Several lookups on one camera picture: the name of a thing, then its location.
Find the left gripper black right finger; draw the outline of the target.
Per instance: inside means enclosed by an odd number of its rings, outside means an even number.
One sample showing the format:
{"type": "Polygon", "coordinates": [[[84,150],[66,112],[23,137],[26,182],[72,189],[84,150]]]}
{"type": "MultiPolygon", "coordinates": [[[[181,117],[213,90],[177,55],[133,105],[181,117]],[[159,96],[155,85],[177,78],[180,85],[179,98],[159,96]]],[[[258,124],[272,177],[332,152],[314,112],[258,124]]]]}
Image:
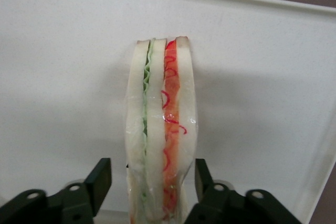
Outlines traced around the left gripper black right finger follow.
{"type": "Polygon", "coordinates": [[[271,193],[249,190],[244,196],[215,182],[201,158],[195,160],[195,189],[198,198],[185,223],[300,223],[271,193]]]}

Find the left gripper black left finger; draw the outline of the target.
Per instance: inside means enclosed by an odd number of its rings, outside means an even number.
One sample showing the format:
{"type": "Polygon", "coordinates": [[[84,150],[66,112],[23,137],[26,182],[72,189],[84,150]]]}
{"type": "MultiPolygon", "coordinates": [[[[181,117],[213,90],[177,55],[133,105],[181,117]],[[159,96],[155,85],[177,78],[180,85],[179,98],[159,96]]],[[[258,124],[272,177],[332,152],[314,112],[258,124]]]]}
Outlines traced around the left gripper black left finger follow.
{"type": "Polygon", "coordinates": [[[111,185],[111,159],[102,158],[83,182],[54,195],[41,189],[21,192],[1,206],[1,223],[94,223],[111,185]]]}

